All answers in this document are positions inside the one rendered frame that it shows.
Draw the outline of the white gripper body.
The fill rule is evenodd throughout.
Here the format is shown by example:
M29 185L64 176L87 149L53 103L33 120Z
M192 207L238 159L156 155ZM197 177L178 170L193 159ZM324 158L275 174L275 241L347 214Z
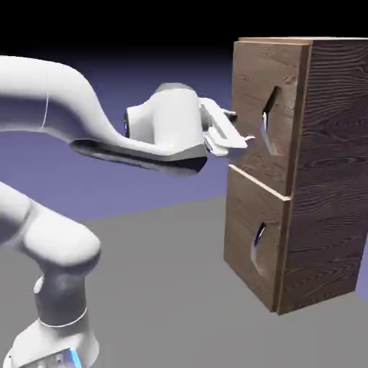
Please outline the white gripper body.
M232 121L222 113L222 108L210 98L200 98L205 128L203 137L209 149L246 149L247 142L238 133Z

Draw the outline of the large wooden cabinet door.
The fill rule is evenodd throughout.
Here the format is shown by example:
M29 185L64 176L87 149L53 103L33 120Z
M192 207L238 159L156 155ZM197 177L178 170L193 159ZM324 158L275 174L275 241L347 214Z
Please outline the large wooden cabinet door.
M284 196L293 190L298 137L311 44L270 39L235 42L232 108L236 128L255 138L236 165ZM270 113L268 133L275 155L261 135L262 110L275 86L281 88Z

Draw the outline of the small wooden cabinet door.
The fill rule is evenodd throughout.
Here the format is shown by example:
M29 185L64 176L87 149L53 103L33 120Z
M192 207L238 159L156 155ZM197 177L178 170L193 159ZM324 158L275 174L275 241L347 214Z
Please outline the small wooden cabinet door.
M230 165L227 177L224 260L247 287L272 312L276 311L288 213L292 198ZM250 259L251 243L261 222L267 257L267 276L255 270Z

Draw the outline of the brown wooden cabinet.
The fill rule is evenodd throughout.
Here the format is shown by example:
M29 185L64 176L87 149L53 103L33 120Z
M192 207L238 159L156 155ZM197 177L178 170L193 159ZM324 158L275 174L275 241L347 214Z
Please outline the brown wooden cabinet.
M310 43L274 311L281 315L357 285L368 235L368 38L238 41L257 39Z

